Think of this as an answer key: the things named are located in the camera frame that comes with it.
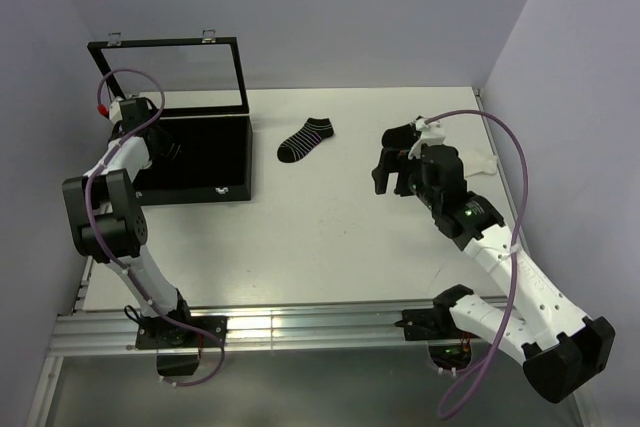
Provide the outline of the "black sock with purple stripes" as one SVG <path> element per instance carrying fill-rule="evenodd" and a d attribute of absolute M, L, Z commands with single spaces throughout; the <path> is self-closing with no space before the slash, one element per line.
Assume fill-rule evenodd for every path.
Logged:
<path fill-rule="evenodd" d="M 334 129 L 329 118 L 308 118 L 297 132 L 279 145 L 277 158 L 282 163 L 296 163 L 333 136 Z"/>

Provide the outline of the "black white-striped sock white toe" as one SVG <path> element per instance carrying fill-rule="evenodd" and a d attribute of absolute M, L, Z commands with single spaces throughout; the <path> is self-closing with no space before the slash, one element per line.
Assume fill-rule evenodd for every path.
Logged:
<path fill-rule="evenodd" d="M 159 148 L 159 157 L 165 162 L 172 162 L 181 152 L 179 143 L 171 141 L 163 141 Z"/>

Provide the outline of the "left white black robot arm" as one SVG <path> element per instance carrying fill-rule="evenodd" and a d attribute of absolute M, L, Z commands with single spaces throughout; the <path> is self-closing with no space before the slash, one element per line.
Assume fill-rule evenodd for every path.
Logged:
<path fill-rule="evenodd" d="M 148 226 L 133 186 L 139 173 L 172 159 L 179 148 L 159 124 L 145 125 L 158 112 L 146 97 L 118 98 L 99 110 L 114 124 L 107 151 L 62 185 L 74 246 L 120 277 L 139 304 L 126 306 L 125 315 L 143 338 L 183 347 L 195 337 L 195 322 L 146 246 Z"/>

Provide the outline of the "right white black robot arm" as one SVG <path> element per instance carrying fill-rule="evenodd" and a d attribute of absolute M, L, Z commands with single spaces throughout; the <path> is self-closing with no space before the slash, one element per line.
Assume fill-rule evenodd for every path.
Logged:
<path fill-rule="evenodd" d="M 522 366 L 533 389 L 554 404 L 604 370 L 613 325 L 577 307 L 511 242 L 503 216 L 468 189 L 455 148 L 424 145 L 414 156 L 385 147 L 372 172 L 376 194 L 386 192 L 390 174 L 397 176 L 395 194 L 418 198 L 438 230 L 493 279 L 517 311 L 499 311 L 471 288 L 456 285 L 433 301 L 432 324 L 438 333 L 452 337 L 463 331 L 497 341 Z"/>

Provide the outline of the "black glass-panel case lid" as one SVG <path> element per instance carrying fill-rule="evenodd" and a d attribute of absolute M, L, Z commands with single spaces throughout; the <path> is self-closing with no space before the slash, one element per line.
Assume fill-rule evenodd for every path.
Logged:
<path fill-rule="evenodd" d="M 206 29 L 198 37 L 125 40 L 113 32 L 87 45 L 108 75 L 102 98 L 145 95 L 169 116 L 247 116 L 249 101 L 238 39 Z"/>

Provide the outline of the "black display case base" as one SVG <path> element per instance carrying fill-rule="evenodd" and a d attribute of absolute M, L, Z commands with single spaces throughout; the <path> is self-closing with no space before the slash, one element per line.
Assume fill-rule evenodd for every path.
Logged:
<path fill-rule="evenodd" d="M 252 198 L 253 129 L 248 116 L 166 118 L 177 145 L 133 182 L 143 206 L 238 202 Z"/>

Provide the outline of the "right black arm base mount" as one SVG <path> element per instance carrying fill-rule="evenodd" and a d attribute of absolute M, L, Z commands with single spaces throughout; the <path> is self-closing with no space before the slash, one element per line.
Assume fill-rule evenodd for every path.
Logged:
<path fill-rule="evenodd" d="M 458 329 L 443 308 L 406 309 L 394 326 L 407 342 L 427 343 L 429 360 L 439 374 L 456 376 L 471 365 L 474 336 Z"/>

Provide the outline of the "aluminium front frame rail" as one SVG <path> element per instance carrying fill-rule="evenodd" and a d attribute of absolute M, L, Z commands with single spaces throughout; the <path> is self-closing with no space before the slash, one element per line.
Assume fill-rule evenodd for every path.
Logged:
<path fill-rule="evenodd" d="M 159 382 L 121 312 L 57 320 L 31 426 L 435 426 L 449 380 L 396 325 L 402 302 L 228 308 L 220 374 Z"/>

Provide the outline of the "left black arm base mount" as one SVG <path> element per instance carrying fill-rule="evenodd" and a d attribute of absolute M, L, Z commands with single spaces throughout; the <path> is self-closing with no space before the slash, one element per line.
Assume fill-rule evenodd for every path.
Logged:
<path fill-rule="evenodd" d="M 205 348 L 217 348 L 218 343 L 225 343 L 228 318 L 225 316 L 196 316 L 189 319 L 189 324 L 213 335 L 216 341 L 200 333 L 178 328 L 171 324 L 164 325 L 157 319 L 155 332 L 149 327 L 138 329 L 135 348 L 142 352 L 156 353 L 156 370 L 159 375 L 177 378 L 190 377 L 200 366 Z"/>

